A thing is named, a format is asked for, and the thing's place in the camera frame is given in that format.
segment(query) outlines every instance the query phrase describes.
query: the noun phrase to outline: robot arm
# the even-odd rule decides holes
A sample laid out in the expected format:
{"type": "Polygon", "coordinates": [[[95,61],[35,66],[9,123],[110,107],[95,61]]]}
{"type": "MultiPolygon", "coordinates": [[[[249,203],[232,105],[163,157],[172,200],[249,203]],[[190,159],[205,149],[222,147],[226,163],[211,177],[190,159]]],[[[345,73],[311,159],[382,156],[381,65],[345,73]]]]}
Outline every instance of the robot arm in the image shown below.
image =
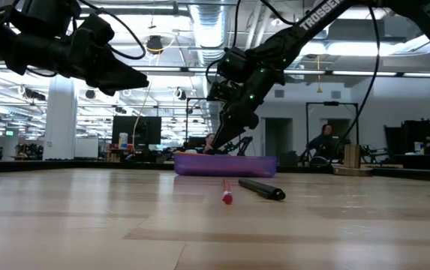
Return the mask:
{"type": "Polygon", "coordinates": [[[145,74],[113,55],[108,42],[114,31],[96,13],[71,35],[65,34],[80,12],[77,0],[27,0],[22,11],[11,5],[0,7],[0,61],[19,75],[30,65],[82,79],[110,96],[123,89],[147,87],[145,74]]]}
{"type": "Polygon", "coordinates": [[[230,84],[213,83],[208,96],[209,100],[225,102],[213,148],[231,141],[245,128],[256,128],[258,117],[254,111],[275,83],[284,85],[283,70],[315,35],[353,5],[391,8],[414,21],[430,39],[430,0],[323,0],[297,24],[274,34],[259,47],[244,52],[234,47],[225,53],[218,63],[218,73],[230,84]]]}

